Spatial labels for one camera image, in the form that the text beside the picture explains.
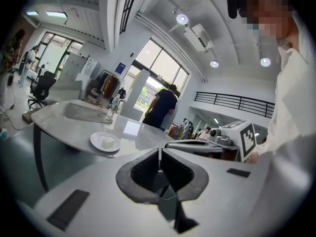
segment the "ceiling light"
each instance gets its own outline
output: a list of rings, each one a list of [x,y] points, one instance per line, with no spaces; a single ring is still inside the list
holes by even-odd
[[[66,13],[57,11],[47,11],[46,14],[51,17],[67,18]]]
[[[37,16],[38,13],[36,11],[27,11],[26,14],[28,14],[29,16]]]
[[[211,66],[217,68],[219,66],[219,63],[217,61],[211,61]]]
[[[269,58],[263,57],[263,58],[261,59],[260,63],[261,63],[262,66],[268,67],[268,66],[270,66],[270,64],[271,64],[271,61],[270,61]]]
[[[177,22],[180,24],[180,25],[185,25],[187,24],[187,22],[189,21],[188,17],[184,14],[179,14],[177,16]]]

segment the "railing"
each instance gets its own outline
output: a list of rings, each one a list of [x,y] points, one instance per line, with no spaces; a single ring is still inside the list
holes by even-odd
[[[124,10],[123,10],[123,14],[122,14],[122,20],[120,23],[119,34],[121,34],[122,32],[125,32],[125,30],[126,30],[129,13],[130,13],[130,10],[133,6],[133,3],[134,3],[134,0],[126,0],[125,1]]]
[[[263,100],[200,91],[197,92],[197,96],[194,101],[230,107],[267,118],[272,117],[275,108],[275,104]]]

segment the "black chair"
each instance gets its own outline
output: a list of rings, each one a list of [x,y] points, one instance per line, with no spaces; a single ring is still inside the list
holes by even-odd
[[[44,76],[45,76],[45,77],[50,77],[50,78],[55,78],[55,74],[52,73],[52,72],[50,72],[50,71],[46,71],[46,72],[44,73]]]
[[[43,107],[41,104],[47,105],[46,103],[42,101],[46,97],[48,97],[49,89],[53,86],[55,82],[56,82],[55,78],[51,78],[47,76],[40,76],[37,85],[33,85],[33,81],[32,81],[31,93],[34,95],[35,99],[31,98],[28,100],[28,103],[33,102],[30,105],[30,108],[33,104],[39,104],[41,107]]]

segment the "man in dark shirt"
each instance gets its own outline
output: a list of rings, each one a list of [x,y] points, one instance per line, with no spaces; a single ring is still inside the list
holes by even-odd
[[[156,94],[156,98],[151,102],[145,113],[144,124],[160,128],[164,117],[168,113],[172,115],[174,112],[177,103],[177,98],[174,95],[176,90],[177,86],[172,84],[169,90],[162,89]]]

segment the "window frame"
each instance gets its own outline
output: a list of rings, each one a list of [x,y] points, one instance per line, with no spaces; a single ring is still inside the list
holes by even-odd
[[[43,41],[44,41],[45,37],[46,37],[48,34],[53,34],[53,36],[50,38],[50,40],[49,40],[48,43],[45,43],[45,42],[43,42]],[[52,42],[52,40],[54,39],[55,36],[60,36],[60,37],[63,37],[63,38],[65,38],[65,39],[70,40],[69,45],[68,45],[67,48],[65,49],[65,52],[63,53],[61,59],[60,59],[59,62],[58,62],[58,65],[57,65],[57,67],[56,67],[56,69],[55,69],[54,74],[55,74],[55,77],[56,77],[57,72],[58,72],[58,71],[62,71],[62,69],[60,69],[59,66],[60,66],[60,64],[61,64],[61,62],[62,62],[62,60],[63,60],[63,58],[64,58],[66,55],[70,55],[70,54],[71,54],[71,52],[69,52],[68,50],[69,50],[70,46],[72,45],[72,43],[73,43],[73,42],[76,42],[76,43],[79,43],[79,44],[81,44],[81,45],[83,45],[84,43],[81,43],[80,41],[77,41],[77,40],[74,40],[74,39],[70,39],[70,38],[65,37],[65,36],[62,36],[62,35],[60,35],[60,34],[55,34],[55,33],[52,33],[52,32],[47,31],[47,32],[45,32],[44,36],[41,38],[40,42],[39,42],[38,45],[37,45],[37,46],[39,46],[40,44],[42,44],[42,45],[45,46],[45,49],[44,49],[43,53],[41,54],[41,57],[40,57],[40,58],[35,57],[35,59],[37,59],[37,60],[39,61],[39,63],[40,63],[40,60],[41,60],[41,58],[43,57],[43,55],[44,55],[44,53],[45,53],[45,51],[46,51],[48,45]]]
[[[177,76],[178,76],[179,71],[180,71],[181,68],[182,68],[183,71],[187,74],[186,79],[184,80],[183,85],[182,85],[182,89],[183,89],[184,85],[186,84],[186,82],[187,82],[187,80],[188,80],[189,73],[185,70],[185,68],[184,68],[176,59],[174,59],[174,58],[172,57],[172,55],[169,54],[169,52],[168,52],[165,48],[163,48],[161,45],[159,45],[159,44],[158,44],[156,41],[154,41],[152,38],[150,38],[150,39],[146,42],[146,44],[147,44],[149,41],[152,41],[154,44],[156,44],[156,45],[160,48],[160,52],[158,53],[158,55],[157,55],[156,58],[154,59],[154,61],[153,61],[153,63],[151,64],[151,66],[150,66],[149,68],[146,67],[145,65],[143,65],[142,63],[140,63],[139,61],[137,61],[136,58],[135,58],[134,61],[132,62],[132,66],[136,67],[136,68],[139,69],[139,70],[142,70],[142,69],[147,70],[147,71],[150,73],[149,76],[150,76],[151,78],[153,78],[153,79],[156,80],[157,82],[161,83],[164,87],[169,88],[170,84],[169,84],[168,82],[166,82],[163,78],[162,78],[161,80],[158,79],[158,75],[157,75],[154,71],[152,71],[152,67],[153,67],[153,65],[155,64],[156,60],[158,59],[158,57],[159,57],[159,55],[161,54],[161,52],[164,51],[167,55],[169,55],[169,57],[170,57],[172,60],[174,60],[174,61],[179,65],[178,70],[177,70],[177,72],[175,73],[175,76],[174,76],[174,78],[173,78],[171,84],[173,84],[174,81],[176,80],[176,78],[177,78]],[[179,97],[180,94],[181,94],[181,92],[179,92],[179,91],[177,90],[175,94]]]

